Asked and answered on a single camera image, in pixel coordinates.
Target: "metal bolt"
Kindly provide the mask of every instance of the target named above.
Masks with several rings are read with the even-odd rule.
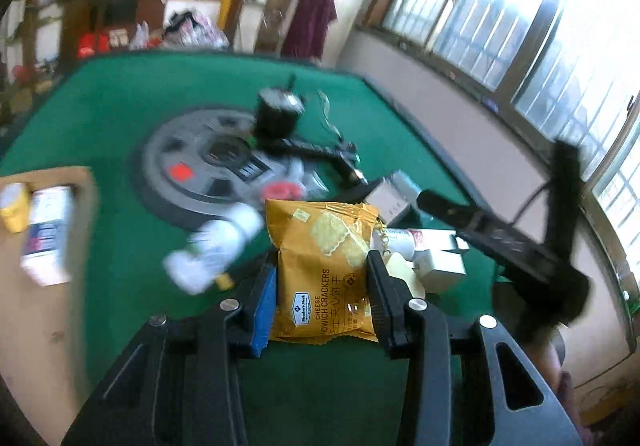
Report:
[[[152,327],[162,327],[166,323],[166,314],[154,314],[149,318],[149,325]]]
[[[479,321],[482,327],[484,327],[485,329],[495,329],[498,326],[498,321],[489,314],[481,316]]]
[[[239,306],[240,304],[238,303],[238,300],[234,300],[233,298],[227,298],[226,300],[220,302],[220,308],[225,312],[234,311]]]
[[[411,298],[409,300],[409,307],[414,311],[424,311],[429,305],[422,298]]]

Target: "cheese sandwich crackers bag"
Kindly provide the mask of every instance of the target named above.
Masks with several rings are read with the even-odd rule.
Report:
[[[269,200],[266,219],[278,248],[271,339],[319,345],[346,335],[376,341],[365,260],[377,209]]]

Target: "green felt tabletop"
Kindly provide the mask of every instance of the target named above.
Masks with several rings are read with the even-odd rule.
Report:
[[[99,208],[86,268],[86,365],[78,365],[86,367],[92,385],[151,314],[187,317],[222,299],[215,288],[188,296],[162,270],[162,259],[185,244],[187,232],[138,201],[129,177],[133,148],[159,123],[193,106],[253,108],[258,90],[286,84],[292,72],[298,78],[295,92],[310,98],[298,128],[302,137],[335,143],[321,124],[320,89],[331,100],[332,122],[358,144],[367,177],[401,169],[420,187],[465,201],[430,148],[357,77],[219,54],[89,61],[52,92],[5,155],[0,173],[67,165],[92,169]],[[331,169],[322,168],[321,176],[338,191]],[[262,233],[247,256],[268,244]],[[438,305],[450,315],[474,318],[491,311],[494,263],[475,250],[464,260],[468,278]],[[271,343],[262,359],[240,366],[250,443],[394,444],[406,370],[406,362],[391,362],[377,344],[356,338],[325,346]]]

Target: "label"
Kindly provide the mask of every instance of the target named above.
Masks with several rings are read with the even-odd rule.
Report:
[[[39,252],[55,251],[58,248],[61,220],[32,223],[29,226],[24,256]]]
[[[250,183],[266,173],[269,169],[267,164],[255,158],[255,156],[251,156],[244,166],[233,169],[232,171],[242,179],[243,182]]]
[[[424,233],[420,229],[408,229],[407,231],[414,237],[416,251],[426,251],[429,248],[427,239],[424,238]]]
[[[291,313],[296,325],[306,325],[311,319],[311,300],[308,292],[296,292],[291,304]]]
[[[296,209],[292,215],[293,218],[302,220],[302,222],[306,222],[310,216],[310,214],[308,214],[306,211],[303,211],[302,209]]]

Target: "plastic bottle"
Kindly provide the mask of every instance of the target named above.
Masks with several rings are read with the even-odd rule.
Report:
[[[175,285],[192,296],[206,291],[264,226],[260,213],[247,204],[230,204],[222,217],[204,223],[185,249],[164,259]]]

